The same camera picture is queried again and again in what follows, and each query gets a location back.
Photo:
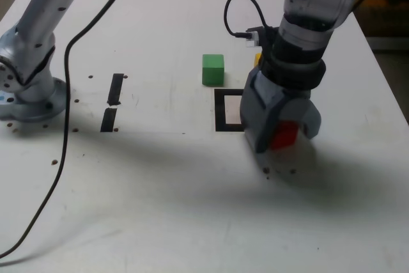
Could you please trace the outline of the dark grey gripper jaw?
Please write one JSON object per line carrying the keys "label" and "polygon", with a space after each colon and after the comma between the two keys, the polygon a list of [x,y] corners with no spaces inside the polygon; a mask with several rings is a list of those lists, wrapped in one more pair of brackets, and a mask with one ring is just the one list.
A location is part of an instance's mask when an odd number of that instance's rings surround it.
{"label": "dark grey gripper jaw", "polygon": [[266,78],[261,71],[250,71],[240,102],[240,119],[254,153],[263,153],[269,147],[284,104],[281,87]]}

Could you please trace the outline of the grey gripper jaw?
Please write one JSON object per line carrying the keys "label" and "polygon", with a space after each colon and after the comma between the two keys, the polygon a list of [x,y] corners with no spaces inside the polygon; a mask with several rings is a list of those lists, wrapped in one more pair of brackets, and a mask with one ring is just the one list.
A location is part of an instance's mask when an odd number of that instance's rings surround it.
{"label": "grey gripper jaw", "polygon": [[305,98],[290,100],[281,109],[280,120],[297,123],[308,139],[316,137],[321,127],[320,112],[309,99]]}

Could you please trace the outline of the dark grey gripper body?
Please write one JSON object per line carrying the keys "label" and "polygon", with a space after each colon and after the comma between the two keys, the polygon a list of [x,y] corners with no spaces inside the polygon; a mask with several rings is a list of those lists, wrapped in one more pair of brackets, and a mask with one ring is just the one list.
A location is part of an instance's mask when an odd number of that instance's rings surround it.
{"label": "dark grey gripper body", "polygon": [[253,87],[258,94],[258,97],[262,100],[271,100],[279,93],[285,94],[289,97],[300,97],[306,99],[311,98],[310,90],[291,90],[289,88],[284,88],[280,85],[277,85],[266,76],[264,76],[259,67],[253,68],[253,72],[255,73]]}

